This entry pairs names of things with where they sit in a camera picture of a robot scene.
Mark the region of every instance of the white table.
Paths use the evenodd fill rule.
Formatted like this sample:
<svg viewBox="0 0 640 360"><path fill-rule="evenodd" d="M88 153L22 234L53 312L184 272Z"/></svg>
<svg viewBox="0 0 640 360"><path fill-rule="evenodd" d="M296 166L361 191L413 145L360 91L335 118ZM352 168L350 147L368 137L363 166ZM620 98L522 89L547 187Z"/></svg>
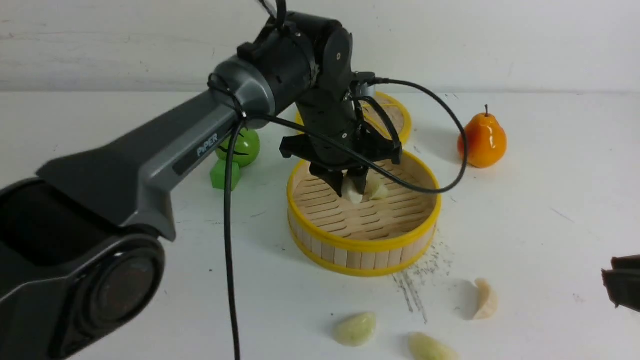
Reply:
<svg viewBox="0 0 640 360"><path fill-rule="evenodd" d="M101 145L194 94L0 93L0 185L44 161ZM458 171L458 134L419 94L395 94L413 115L407 151L440 184ZM640 254L640 96L447 94L466 123L485 103L509 136L495 167L470 168L443 196L433 249L405 274L360 279L311 263L285 217L296 160L280 157L287 130L260 132L262 153L233 192L237 306L244 359L409 359L406 336L424 331L463 359L637 359L640 316L614 309L601 268ZM292 119L293 111L285 113ZM74 360L232 359L222 234L222 192L211 156L173 192L178 239L153 303ZM469 322L485 277L496 316ZM407 299L399 282L411 291ZM424 316L418 310L424 308ZM375 338L345 348L332 325L378 314Z"/></svg>

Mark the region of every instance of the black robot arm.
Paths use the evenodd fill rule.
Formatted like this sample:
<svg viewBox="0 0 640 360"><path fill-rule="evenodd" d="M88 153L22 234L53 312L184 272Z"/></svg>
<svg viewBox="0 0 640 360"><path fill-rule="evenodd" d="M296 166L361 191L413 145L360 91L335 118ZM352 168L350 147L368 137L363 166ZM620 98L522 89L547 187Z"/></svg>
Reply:
<svg viewBox="0 0 640 360"><path fill-rule="evenodd" d="M398 162L399 142L368 126L355 101L372 95L373 74L351 70L351 51L336 20L272 18L215 68L204 93L2 190L0 359L64 359L142 311L164 269L157 238L176 237L171 190L240 122L266 125L246 121L254 115L296 103L310 130L374 161ZM343 170L364 191L368 168L324 142L292 136L280 151L311 161L339 195Z"/></svg>

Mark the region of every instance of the green cube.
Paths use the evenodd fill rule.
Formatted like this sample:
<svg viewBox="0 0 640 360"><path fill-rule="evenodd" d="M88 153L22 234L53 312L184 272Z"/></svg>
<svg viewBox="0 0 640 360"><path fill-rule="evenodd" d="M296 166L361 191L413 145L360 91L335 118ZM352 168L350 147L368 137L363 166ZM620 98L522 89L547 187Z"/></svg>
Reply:
<svg viewBox="0 0 640 360"><path fill-rule="evenodd" d="M218 162L213 166L211 171L209 172L209 176L211 177L211 186L214 189L225 189L225 171L226 171L227 162L224 160L218 160ZM233 169L231 170L231 191L234 191L236 185L240 181L240 165L237 163L233 164Z"/></svg>

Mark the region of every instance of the steamer basket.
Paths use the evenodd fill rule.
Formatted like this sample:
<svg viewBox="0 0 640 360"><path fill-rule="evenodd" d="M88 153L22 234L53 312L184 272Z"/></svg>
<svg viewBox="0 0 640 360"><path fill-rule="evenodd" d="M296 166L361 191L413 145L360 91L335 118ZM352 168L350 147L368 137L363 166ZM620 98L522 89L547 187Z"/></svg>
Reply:
<svg viewBox="0 0 640 360"><path fill-rule="evenodd" d="M404 152L400 165L378 163L401 179L438 188L431 170ZM375 171L370 176L382 177ZM383 180L389 195L361 204L341 199L301 161L287 185L289 227L296 245L318 265L354 276L381 276L401 271L431 246L441 195L413 192Z"/></svg>
<svg viewBox="0 0 640 360"><path fill-rule="evenodd" d="M409 111L407 111L407 109L400 102L398 102L398 100L395 100L393 97L387 94L376 92L376 96L374 98L387 112L387 115L389 115L391 122L398 132L400 142L405 144L407 140L409 140L412 128L411 115L409 115ZM371 108L371 105L363 102L362 112L364 113L364 118L368 123L373 125L373 127L375 127L376 130L378 130L385 138L391 139L387 128L385 127L384 123L382 123L382 120L380 119L378 114ZM299 125L304 125L299 112L296 112L296 123Z"/></svg>

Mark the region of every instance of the white wall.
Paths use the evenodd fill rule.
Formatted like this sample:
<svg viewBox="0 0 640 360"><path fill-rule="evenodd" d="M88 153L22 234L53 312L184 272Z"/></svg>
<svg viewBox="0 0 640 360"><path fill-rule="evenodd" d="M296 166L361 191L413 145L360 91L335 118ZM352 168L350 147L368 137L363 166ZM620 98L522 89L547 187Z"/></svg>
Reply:
<svg viewBox="0 0 640 360"><path fill-rule="evenodd" d="M341 20L355 69L440 91L640 92L638 0L288 5ZM0 90L201 90L265 19L254 0L1 0Z"/></svg>

